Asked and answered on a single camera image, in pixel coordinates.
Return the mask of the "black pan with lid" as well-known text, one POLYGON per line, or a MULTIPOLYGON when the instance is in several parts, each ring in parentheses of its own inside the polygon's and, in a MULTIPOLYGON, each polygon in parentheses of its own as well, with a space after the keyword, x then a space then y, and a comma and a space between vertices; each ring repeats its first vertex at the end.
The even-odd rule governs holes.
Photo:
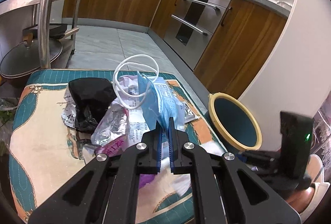
POLYGON ((18 79, 40 69, 39 41, 30 32, 23 41, 12 48, 1 61, 1 76, 18 79))

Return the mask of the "silver blister pack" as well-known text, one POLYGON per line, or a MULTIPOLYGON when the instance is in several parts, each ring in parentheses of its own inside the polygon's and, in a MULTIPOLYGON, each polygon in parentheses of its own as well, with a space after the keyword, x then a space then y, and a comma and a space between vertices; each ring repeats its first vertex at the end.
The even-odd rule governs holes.
POLYGON ((193 112, 185 101, 178 103, 178 119, 181 123, 190 123, 191 121, 199 119, 199 116, 193 112))

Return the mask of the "silver foil purple wrapper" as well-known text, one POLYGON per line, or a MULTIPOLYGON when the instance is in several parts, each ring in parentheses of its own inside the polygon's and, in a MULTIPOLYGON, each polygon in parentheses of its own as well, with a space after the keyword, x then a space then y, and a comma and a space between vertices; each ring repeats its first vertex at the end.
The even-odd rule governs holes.
POLYGON ((129 128, 127 110, 119 104, 113 104, 91 135, 91 142, 96 146, 105 146, 121 136, 127 136, 129 128))

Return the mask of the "stainless steel shelf rack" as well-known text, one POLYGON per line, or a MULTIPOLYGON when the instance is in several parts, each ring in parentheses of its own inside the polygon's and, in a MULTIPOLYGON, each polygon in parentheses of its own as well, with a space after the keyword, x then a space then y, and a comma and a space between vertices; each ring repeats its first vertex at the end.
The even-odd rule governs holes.
MULTIPOLYGON (((50 69, 49 51, 49 20, 53 0, 39 0, 38 13, 38 41, 39 41, 39 66, 42 69, 50 69)), ((17 8, 32 5, 32 0, 7 0, 1 3, 1 14, 5 14, 17 8)))

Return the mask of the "blue surgical face mask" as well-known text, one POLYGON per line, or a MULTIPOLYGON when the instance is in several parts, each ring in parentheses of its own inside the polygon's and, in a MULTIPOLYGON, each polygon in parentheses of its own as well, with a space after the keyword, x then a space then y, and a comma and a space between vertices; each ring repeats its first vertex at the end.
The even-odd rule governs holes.
POLYGON ((169 119, 172 118, 175 129, 184 131, 183 102, 178 100, 166 80, 160 76, 155 79, 138 72, 137 82, 140 107, 149 129, 153 130, 159 123, 164 131, 168 131, 169 119))

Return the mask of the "black baking tray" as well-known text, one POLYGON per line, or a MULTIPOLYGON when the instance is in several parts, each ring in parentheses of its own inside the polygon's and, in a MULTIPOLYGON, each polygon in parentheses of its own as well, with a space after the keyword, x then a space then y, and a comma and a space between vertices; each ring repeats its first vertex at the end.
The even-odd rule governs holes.
MULTIPOLYGON (((67 24, 60 23, 51 23, 49 25, 49 38, 61 40, 70 37, 71 35, 76 34, 79 31, 78 27, 67 29, 67 24)), ((22 31, 22 40, 23 41, 32 41, 38 39, 38 26, 33 25, 23 29, 22 31)))

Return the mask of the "printed silver wrapper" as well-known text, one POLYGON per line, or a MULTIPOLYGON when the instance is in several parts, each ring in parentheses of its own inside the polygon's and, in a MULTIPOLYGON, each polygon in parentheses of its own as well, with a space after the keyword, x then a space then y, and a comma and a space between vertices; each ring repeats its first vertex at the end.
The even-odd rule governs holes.
POLYGON ((68 87, 64 94, 64 100, 66 101, 66 106, 61 115, 63 123, 69 128, 75 128, 76 104, 68 87))

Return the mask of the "black plastic bag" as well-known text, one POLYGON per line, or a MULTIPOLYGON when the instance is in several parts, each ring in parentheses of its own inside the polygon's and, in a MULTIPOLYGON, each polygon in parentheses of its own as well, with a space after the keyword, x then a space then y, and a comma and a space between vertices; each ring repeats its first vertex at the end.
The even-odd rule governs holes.
POLYGON ((93 134, 116 94, 108 79, 87 77, 72 80, 68 89, 75 103, 75 129, 93 134))

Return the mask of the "wooden kitchen cabinets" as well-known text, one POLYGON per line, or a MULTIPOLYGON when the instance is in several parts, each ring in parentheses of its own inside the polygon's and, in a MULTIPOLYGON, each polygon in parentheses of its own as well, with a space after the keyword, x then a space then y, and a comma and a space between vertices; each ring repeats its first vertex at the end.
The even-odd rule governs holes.
POLYGON ((147 30, 210 93, 238 98, 271 54, 289 11, 268 0, 65 0, 62 16, 147 30))

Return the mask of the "large white purple snack bag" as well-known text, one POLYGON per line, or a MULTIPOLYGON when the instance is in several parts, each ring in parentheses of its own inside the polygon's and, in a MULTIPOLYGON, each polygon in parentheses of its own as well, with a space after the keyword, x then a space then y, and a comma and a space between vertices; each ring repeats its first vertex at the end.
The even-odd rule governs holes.
POLYGON ((114 81, 117 98, 112 102, 123 106, 128 112, 129 134, 121 136, 106 144, 98 152, 105 152, 108 156, 122 154, 124 150, 141 142, 145 132, 151 131, 143 117, 139 101, 139 88, 136 75, 125 75, 114 81))

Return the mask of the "teal trash bin yellow rim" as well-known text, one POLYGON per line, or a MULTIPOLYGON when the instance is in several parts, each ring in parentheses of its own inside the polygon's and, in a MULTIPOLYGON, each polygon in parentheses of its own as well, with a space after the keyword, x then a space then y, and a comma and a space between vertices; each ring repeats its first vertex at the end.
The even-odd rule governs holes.
POLYGON ((227 151, 236 154, 260 149, 260 127, 241 102, 225 93, 209 94, 208 99, 205 118, 227 151))

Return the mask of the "teal beige patterned mat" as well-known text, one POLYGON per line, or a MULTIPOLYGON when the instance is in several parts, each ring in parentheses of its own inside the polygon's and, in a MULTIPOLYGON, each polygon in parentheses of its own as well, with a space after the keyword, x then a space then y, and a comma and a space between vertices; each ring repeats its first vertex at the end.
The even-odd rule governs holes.
MULTIPOLYGON (((77 135, 61 118, 67 84, 79 78, 111 80, 112 76, 108 70, 46 69, 28 79, 13 121, 9 156, 11 192, 24 222, 84 166, 77 153, 77 135)), ((172 186, 175 178, 164 170, 140 189, 137 223, 193 221, 192 194, 178 195, 172 186)))

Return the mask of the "stainless steel oven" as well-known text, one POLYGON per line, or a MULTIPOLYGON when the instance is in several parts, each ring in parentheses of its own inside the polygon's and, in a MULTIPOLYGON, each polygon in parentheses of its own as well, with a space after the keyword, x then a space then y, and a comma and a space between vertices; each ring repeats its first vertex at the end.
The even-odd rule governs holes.
POLYGON ((176 0, 164 41, 193 70, 230 0, 176 0))

